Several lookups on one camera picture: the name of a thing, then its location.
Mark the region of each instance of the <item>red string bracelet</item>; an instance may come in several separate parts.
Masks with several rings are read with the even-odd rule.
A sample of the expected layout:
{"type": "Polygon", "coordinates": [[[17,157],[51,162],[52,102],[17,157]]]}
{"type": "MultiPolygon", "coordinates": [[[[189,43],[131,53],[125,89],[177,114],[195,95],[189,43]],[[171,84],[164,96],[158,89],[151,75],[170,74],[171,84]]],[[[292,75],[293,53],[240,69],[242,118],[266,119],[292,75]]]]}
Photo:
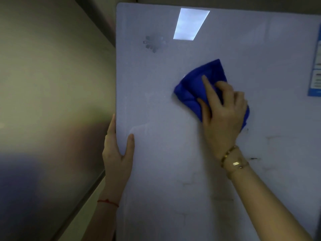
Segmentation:
{"type": "Polygon", "coordinates": [[[112,204],[114,206],[119,207],[119,205],[117,203],[111,202],[111,201],[109,201],[109,199],[99,199],[97,202],[104,202],[104,203],[112,204]]]}

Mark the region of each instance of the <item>gold bracelet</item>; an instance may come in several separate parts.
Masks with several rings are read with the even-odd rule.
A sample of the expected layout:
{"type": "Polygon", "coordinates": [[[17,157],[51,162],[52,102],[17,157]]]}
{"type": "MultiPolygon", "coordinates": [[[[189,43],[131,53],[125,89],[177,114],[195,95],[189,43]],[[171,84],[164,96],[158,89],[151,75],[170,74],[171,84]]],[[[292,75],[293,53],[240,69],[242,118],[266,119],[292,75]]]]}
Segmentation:
{"type": "Polygon", "coordinates": [[[229,154],[233,151],[233,150],[235,150],[235,149],[237,149],[237,148],[239,148],[239,147],[237,147],[237,146],[233,146],[233,147],[231,147],[231,149],[229,149],[226,153],[225,153],[225,155],[222,157],[222,159],[221,159],[221,167],[223,168],[223,166],[224,166],[224,161],[225,161],[225,159],[229,156],[229,154]]]}
{"type": "Polygon", "coordinates": [[[226,175],[227,175],[227,178],[231,180],[231,174],[232,174],[232,173],[236,172],[236,171],[239,170],[239,169],[243,169],[244,167],[249,166],[249,165],[250,165],[250,164],[249,164],[248,162],[246,162],[246,163],[239,162],[239,161],[234,162],[234,163],[233,163],[233,166],[238,166],[238,167],[237,167],[234,171],[232,171],[232,172],[230,172],[230,173],[227,173],[227,174],[226,174],[226,175]]]}

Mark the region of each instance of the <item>microfiber cloth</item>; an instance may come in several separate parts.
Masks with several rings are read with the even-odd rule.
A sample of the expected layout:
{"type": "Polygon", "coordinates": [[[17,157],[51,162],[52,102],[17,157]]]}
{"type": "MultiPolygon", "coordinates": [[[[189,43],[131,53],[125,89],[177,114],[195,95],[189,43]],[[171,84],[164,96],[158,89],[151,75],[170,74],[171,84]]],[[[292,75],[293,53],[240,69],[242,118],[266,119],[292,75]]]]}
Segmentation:
{"type": "MultiPolygon", "coordinates": [[[[214,86],[217,81],[225,81],[226,77],[224,70],[219,59],[202,65],[191,72],[189,72],[179,84],[175,87],[174,93],[178,99],[189,107],[202,122],[202,109],[201,105],[197,102],[197,98],[201,98],[208,106],[205,87],[202,81],[202,76],[205,75],[210,84],[213,85],[221,103],[223,104],[222,91],[214,86]]],[[[247,107],[242,129],[246,125],[246,120],[250,114],[250,109],[247,107]]]]}

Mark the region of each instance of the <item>blue label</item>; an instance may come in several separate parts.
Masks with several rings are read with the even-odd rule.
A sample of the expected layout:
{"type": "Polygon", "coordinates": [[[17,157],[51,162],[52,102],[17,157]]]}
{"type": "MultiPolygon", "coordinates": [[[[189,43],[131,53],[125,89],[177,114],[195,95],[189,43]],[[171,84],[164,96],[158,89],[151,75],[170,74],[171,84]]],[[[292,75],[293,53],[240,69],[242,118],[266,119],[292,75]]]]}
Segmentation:
{"type": "Polygon", "coordinates": [[[321,25],[316,43],[308,96],[321,96],[321,25]]]}

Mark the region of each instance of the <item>metal panel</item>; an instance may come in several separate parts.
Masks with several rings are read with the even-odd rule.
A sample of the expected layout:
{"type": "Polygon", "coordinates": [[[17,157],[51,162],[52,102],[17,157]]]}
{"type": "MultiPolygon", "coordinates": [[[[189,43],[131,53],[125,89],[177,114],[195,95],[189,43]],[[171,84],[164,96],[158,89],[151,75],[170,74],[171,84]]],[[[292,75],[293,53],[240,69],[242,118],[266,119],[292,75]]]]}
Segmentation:
{"type": "Polygon", "coordinates": [[[74,0],[0,0],[0,240],[50,240],[104,171],[115,48],[74,0]]]}
{"type": "Polygon", "coordinates": [[[208,153],[200,122],[173,95],[184,75],[217,58],[251,108],[238,145],[313,235],[321,198],[321,100],[307,90],[321,17],[208,10],[194,41],[187,41],[173,40],[180,7],[118,5],[117,137],[122,151],[129,133],[136,142],[118,240],[258,240],[208,153]],[[146,36],[166,44],[154,53],[143,44],[146,36]]]}

